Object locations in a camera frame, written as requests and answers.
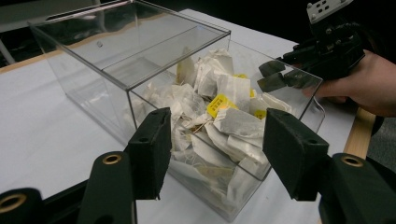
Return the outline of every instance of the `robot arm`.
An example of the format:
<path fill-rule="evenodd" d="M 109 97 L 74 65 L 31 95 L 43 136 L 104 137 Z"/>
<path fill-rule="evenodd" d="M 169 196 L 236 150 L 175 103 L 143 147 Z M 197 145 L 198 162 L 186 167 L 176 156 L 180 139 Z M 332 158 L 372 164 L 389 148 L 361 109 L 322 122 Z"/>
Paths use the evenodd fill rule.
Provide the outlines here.
<path fill-rule="evenodd" d="M 313 37 L 294 46 L 293 51 L 278 58 L 279 61 L 293 65 L 323 80 L 346 77 L 350 70 L 364 57 L 359 25 L 347 22 L 341 15 L 342 9 L 352 0 L 321 0 L 308 4 L 307 14 Z M 300 87 L 306 83 L 304 76 L 298 72 L 279 76 L 284 68 L 278 61 L 264 63 L 259 80 L 262 91 L 276 88 Z"/>

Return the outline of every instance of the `yellow label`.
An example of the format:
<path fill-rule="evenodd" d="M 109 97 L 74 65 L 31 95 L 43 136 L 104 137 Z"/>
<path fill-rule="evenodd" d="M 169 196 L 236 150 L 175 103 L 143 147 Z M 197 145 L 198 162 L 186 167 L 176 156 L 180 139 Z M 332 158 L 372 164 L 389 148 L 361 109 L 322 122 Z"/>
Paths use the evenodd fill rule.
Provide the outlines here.
<path fill-rule="evenodd" d="M 250 88 L 250 98 L 256 97 L 256 92 Z"/>
<path fill-rule="evenodd" d="M 245 74 L 235 74 L 233 77 L 248 78 L 248 76 Z"/>
<path fill-rule="evenodd" d="M 265 116 L 267 116 L 267 111 L 265 111 L 265 110 L 256 110 L 254 112 L 254 116 L 256 118 L 263 119 L 263 118 L 265 118 Z"/>
<path fill-rule="evenodd" d="M 235 108 L 235 109 L 238 108 L 224 94 L 219 94 L 206 107 L 206 111 L 207 111 L 207 113 L 210 114 L 210 116 L 215 118 L 218 115 L 219 109 L 228 108 L 228 107 L 232 107 L 232 108 Z"/>

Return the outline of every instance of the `finger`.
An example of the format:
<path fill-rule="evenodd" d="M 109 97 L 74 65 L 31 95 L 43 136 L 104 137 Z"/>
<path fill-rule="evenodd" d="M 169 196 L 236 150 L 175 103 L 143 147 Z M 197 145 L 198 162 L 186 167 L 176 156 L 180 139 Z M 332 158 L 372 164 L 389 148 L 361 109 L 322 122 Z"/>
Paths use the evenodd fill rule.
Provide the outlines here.
<path fill-rule="evenodd" d="M 348 86 L 346 78 L 339 78 L 336 80 L 328 80 L 323 82 L 316 96 L 329 97 L 329 96 L 348 96 Z"/>
<path fill-rule="evenodd" d="M 346 96 L 331 96 L 328 97 L 327 99 L 335 104 L 344 104 L 347 101 Z"/>

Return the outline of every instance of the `clear plastic box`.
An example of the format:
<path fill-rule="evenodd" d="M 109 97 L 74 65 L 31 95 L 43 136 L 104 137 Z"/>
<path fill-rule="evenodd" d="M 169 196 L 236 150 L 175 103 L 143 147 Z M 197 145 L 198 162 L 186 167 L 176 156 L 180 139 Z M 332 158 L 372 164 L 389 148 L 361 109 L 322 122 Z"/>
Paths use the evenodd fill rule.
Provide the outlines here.
<path fill-rule="evenodd" d="M 231 57 L 225 61 L 233 68 L 230 77 L 241 79 L 233 81 L 233 88 L 222 88 L 236 91 L 245 83 L 249 101 L 265 94 L 287 105 L 315 132 L 324 119 L 313 95 L 320 78 L 231 41 L 227 29 L 144 1 L 84 8 L 30 27 L 66 95 L 125 146 L 150 111 L 169 106 L 173 135 L 169 174 L 228 221 L 236 218 L 264 181 L 270 165 L 260 152 L 260 137 L 235 138 L 218 132 L 216 117 L 207 113 L 215 96 L 198 94 L 193 84 L 198 79 L 187 86 L 191 80 L 183 77 L 186 71 L 196 73 L 208 52 L 227 52 Z M 284 65 L 281 74 L 296 72 L 296 78 L 303 77 L 299 85 L 262 92 L 259 68 L 268 62 Z M 205 115 L 197 115 L 191 123 L 187 115 L 202 108 Z M 254 119 L 264 117 L 262 112 Z M 213 132 L 217 140 L 211 138 Z M 225 147 L 245 151 L 230 156 Z M 259 151 L 247 153 L 253 149 Z"/>

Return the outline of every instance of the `white table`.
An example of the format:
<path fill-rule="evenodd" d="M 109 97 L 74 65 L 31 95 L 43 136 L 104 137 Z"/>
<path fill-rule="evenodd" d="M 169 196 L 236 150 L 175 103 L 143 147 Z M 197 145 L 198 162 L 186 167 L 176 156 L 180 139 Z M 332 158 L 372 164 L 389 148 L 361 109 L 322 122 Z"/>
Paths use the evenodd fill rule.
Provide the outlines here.
<path fill-rule="evenodd" d="M 295 45 L 197 11 L 181 12 L 228 28 L 233 41 L 274 58 Z M 0 192 L 32 187 L 47 198 L 87 179 L 97 156 L 123 150 L 66 98 L 47 61 L 0 73 Z M 357 108 L 320 103 L 326 118 L 318 134 L 330 144 L 329 155 L 342 152 Z M 227 223 L 170 175 L 161 198 L 137 202 L 139 223 Z M 233 223 L 318 223 L 318 199 L 291 200 L 272 170 Z"/>

